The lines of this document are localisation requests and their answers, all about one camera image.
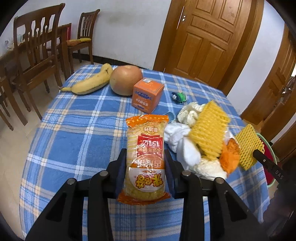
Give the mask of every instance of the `orange plastic bag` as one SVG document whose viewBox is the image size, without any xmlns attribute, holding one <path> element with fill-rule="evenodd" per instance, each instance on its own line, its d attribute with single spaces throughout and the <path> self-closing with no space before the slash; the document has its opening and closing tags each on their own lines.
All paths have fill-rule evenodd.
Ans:
<svg viewBox="0 0 296 241">
<path fill-rule="evenodd" d="M 169 198 L 165 192 L 163 137 L 168 116 L 142 115 L 126 119 L 126 176 L 118 201 L 151 204 Z"/>
<path fill-rule="evenodd" d="M 220 156 L 220 164 L 225 172 L 232 173 L 239 164 L 239 145 L 231 138 L 226 145 L 223 143 L 222 153 Z"/>
</svg>

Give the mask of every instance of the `chair cushion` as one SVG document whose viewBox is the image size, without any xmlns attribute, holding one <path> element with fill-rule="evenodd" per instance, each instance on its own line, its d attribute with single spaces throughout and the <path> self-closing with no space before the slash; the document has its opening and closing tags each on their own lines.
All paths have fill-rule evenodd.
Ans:
<svg viewBox="0 0 296 241">
<path fill-rule="evenodd" d="M 73 46 L 76 46 L 77 44 L 85 43 L 89 41 L 91 41 L 90 38 L 70 39 L 70 40 L 67 40 L 67 45 L 73 47 Z"/>
</svg>

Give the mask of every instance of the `blue plaid tablecloth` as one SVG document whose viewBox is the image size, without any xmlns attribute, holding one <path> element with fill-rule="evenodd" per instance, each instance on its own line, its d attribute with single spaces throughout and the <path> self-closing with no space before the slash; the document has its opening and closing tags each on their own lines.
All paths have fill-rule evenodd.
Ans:
<svg viewBox="0 0 296 241">
<path fill-rule="evenodd" d="M 100 71 L 101 65 L 86 65 L 64 84 Z M 178 76 L 143 70 L 145 77 L 165 85 L 154 114 L 168 111 L 178 114 L 183 107 L 172 101 L 171 92 L 187 94 L 186 103 L 215 100 L 229 115 L 230 131 L 237 134 L 244 126 L 225 95 L 212 87 Z M 131 97 L 115 94 L 109 85 L 88 95 L 61 92 L 50 104 L 36 131 L 25 163 L 20 188 L 20 219 L 24 236 L 34 221 L 71 177 L 91 178 L 106 169 L 126 147 L 125 119 L 143 112 L 131 106 Z M 269 204 L 263 167 L 257 163 L 248 171 L 237 168 L 227 182 L 259 221 Z M 83 239 L 87 240 L 87 199 L 84 201 Z M 110 220 L 115 240 L 178 240 L 183 200 L 167 199 L 147 206 L 130 206 L 109 200 Z M 209 210 L 204 198 L 205 240 L 210 240 Z"/>
</svg>

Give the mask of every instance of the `chair backrest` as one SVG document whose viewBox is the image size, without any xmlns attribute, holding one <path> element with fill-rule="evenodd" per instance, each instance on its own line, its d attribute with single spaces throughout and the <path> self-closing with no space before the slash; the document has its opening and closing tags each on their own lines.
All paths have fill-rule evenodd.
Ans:
<svg viewBox="0 0 296 241">
<path fill-rule="evenodd" d="M 96 21 L 96 17 L 99 12 L 100 12 L 100 9 L 97 9 L 94 12 L 83 12 L 80 15 L 77 39 L 80 39 L 80 38 L 92 39 L 92 35 L 94 31 L 94 23 Z"/>
<path fill-rule="evenodd" d="M 17 63 L 19 74 L 22 75 L 22 67 L 19 55 L 26 52 L 31 66 L 30 71 L 38 69 L 47 64 L 50 60 L 57 63 L 57 28 L 59 18 L 65 3 L 38 9 L 33 12 L 26 13 L 22 16 L 14 18 L 13 21 L 13 42 L 15 61 Z M 20 44 L 17 42 L 17 29 L 25 26 L 23 35 L 24 41 Z M 46 44 L 49 41 L 50 34 L 52 55 L 48 57 Z M 42 61 L 40 57 L 40 46 L 42 46 Z"/>
</svg>

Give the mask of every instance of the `wooden door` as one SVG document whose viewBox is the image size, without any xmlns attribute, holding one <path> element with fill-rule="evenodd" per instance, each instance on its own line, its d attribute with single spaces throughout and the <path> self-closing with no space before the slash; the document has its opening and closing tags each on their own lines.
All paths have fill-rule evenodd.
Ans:
<svg viewBox="0 0 296 241">
<path fill-rule="evenodd" d="M 166 73 L 217 87 L 244 32 L 251 0 L 187 0 Z"/>
<path fill-rule="evenodd" d="M 271 141 L 296 113 L 296 82 L 291 78 L 291 91 L 285 91 L 271 114 L 262 122 L 261 134 Z"/>
<path fill-rule="evenodd" d="M 289 39 L 289 29 L 285 25 L 284 34 L 275 62 L 264 81 L 263 85 L 251 101 L 249 106 L 241 114 L 241 118 L 255 125 L 264 122 L 274 111 L 275 104 L 281 97 L 283 88 L 290 80 L 295 66 L 296 52 L 293 43 Z M 290 120 L 285 114 L 286 123 Z"/>
<path fill-rule="evenodd" d="M 277 140 L 272 149 L 280 161 L 284 161 L 296 155 L 296 123 L 287 130 L 287 132 Z"/>
</svg>

